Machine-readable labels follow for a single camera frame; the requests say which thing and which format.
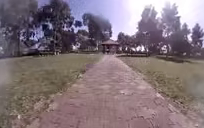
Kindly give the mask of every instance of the foliage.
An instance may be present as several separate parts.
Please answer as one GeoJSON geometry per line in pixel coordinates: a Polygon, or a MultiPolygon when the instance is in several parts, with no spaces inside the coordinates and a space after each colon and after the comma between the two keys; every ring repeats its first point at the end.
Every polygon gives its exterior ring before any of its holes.
{"type": "Polygon", "coordinates": [[[152,5],[146,6],[138,23],[137,41],[150,53],[157,53],[162,41],[162,30],[158,28],[157,11],[152,5]]]}
{"type": "Polygon", "coordinates": [[[88,27],[89,38],[105,41],[112,36],[112,26],[107,19],[91,13],[85,13],[82,19],[83,24],[88,27]]]}
{"type": "Polygon", "coordinates": [[[0,0],[0,31],[7,39],[7,55],[19,55],[22,32],[30,27],[31,15],[37,9],[35,0],[0,0]]]}

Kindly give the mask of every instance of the path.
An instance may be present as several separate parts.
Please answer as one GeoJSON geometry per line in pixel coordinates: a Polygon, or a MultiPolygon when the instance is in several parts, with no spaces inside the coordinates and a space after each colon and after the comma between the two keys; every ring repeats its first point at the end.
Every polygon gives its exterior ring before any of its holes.
{"type": "Polygon", "coordinates": [[[191,128],[192,123],[114,56],[105,56],[42,114],[40,128],[191,128]]]}

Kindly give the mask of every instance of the sky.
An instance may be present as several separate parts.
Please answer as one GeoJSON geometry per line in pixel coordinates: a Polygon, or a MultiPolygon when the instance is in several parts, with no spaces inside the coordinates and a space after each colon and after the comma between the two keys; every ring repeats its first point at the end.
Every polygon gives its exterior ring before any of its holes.
{"type": "Polygon", "coordinates": [[[112,24],[113,36],[116,39],[119,32],[133,35],[142,10],[152,4],[160,15],[165,2],[176,3],[181,22],[186,22],[190,28],[199,23],[204,29],[204,0],[65,0],[69,3],[72,14],[81,20],[85,12],[101,15],[112,24]]]}

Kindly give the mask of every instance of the paved path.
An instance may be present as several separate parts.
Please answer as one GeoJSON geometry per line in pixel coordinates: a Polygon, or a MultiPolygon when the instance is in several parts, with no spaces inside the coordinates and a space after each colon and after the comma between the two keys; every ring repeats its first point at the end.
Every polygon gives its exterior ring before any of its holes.
{"type": "Polygon", "coordinates": [[[191,128],[192,123],[114,56],[105,56],[45,112],[40,128],[191,128]]]}

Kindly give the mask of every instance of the grass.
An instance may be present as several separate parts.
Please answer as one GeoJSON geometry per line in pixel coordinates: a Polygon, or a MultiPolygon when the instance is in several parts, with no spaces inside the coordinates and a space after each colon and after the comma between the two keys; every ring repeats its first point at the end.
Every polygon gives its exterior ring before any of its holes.
{"type": "Polygon", "coordinates": [[[35,103],[65,91],[99,55],[67,54],[0,60],[0,126],[25,116],[35,103]]]}
{"type": "Polygon", "coordinates": [[[204,61],[179,63],[155,57],[121,57],[121,60],[144,74],[159,92],[183,106],[192,101],[204,104],[204,61]]]}

